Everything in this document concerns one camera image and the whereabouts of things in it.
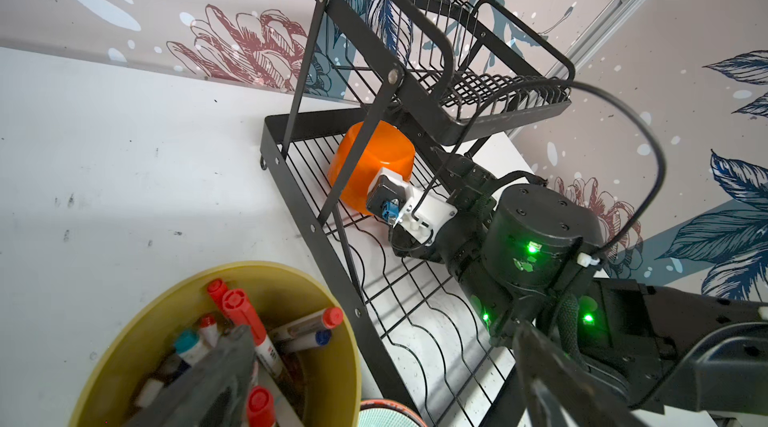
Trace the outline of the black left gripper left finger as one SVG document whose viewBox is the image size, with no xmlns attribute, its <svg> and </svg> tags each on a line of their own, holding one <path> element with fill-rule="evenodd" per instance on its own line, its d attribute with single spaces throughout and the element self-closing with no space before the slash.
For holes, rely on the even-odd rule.
<svg viewBox="0 0 768 427">
<path fill-rule="evenodd" d="M 239 426 L 251 390 L 255 345 L 242 325 L 179 380 L 164 389 L 128 426 Z"/>
</svg>

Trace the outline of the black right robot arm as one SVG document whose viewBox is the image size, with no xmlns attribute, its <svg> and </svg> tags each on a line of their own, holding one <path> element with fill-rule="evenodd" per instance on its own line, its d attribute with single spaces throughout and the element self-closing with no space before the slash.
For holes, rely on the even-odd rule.
<svg viewBox="0 0 768 427">
<path fill-rule="evenodd" d="M 521 377 L 573 378 L 631 409 L 767 411 L 766 305 L 598 276 L 620 233 L 525 171 L 439 153 L 444 223 L 382 212 L 395 253 L 444 264 Z"/>
</svg>

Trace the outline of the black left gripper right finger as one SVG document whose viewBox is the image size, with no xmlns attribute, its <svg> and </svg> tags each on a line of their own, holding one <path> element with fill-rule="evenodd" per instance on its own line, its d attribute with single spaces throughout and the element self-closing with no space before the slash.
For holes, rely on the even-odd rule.
<svg viewBox="0 0 768 427">
<path fill-rule="evenodd" d="M 513 352 L 532 426 L 643 424 L 532 324 L 517 327 Z"/>
</svg>

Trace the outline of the orange plastic bowl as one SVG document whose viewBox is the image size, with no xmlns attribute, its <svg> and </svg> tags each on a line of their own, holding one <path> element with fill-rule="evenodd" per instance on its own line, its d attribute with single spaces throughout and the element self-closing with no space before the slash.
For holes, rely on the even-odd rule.
<svg viewBox="0 0 768 427">
<path fill-rule="evenodd" d="M 328 171 L 331 187 L 336 184 L 341 169 L 346 162 L 351 148 L 360 134 L 363 122 L 353 125 L 346 133 Z M 382 168 L 400 174 L 404 181 L 409 181 L 412 175 L 415 159 L 415 148 L 411 141 L 396 127 L 381 121 L 366 146 L 360 160 L 357 162 L 350 180 L 341 193 L 341 200 L 353 210 L 364 215 L 371 214 L 366 208 L 369 187 L 378 178 Z"/>
</svg>

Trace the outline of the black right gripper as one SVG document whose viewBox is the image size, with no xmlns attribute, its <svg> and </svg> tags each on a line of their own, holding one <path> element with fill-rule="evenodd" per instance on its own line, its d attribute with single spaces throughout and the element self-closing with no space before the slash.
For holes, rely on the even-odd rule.
<svg viewBox="0 0 768 427">
<path fill-rule="evenodd" d="M 469 265 L 480 256 L 482 238 L 496 206 L 489 188 L 497 178 L 469 157 L 439 147 L 432 152 L 437 163 L 430 188 L 422 191 L 447 201 L 458 213 L 441 228 L 431 245 L 420 245 L 402 227 L 393 227 L 391 247 L 398 257 Z"/>
</svg>

